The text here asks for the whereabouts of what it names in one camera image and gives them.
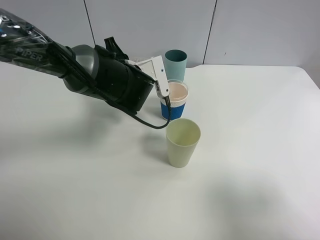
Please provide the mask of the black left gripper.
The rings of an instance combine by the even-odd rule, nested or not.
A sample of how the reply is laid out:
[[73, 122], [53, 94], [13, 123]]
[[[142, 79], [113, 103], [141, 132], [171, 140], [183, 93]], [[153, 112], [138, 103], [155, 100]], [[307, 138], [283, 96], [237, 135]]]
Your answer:
[[145, 103], [155, 81], [137, 67], [127, 64], [125, 54], [113, 36], [104, 39], [105, 48], [94, 47], [98, 55], [96, 86], [107, 97], [131, 112], [138, 112]]

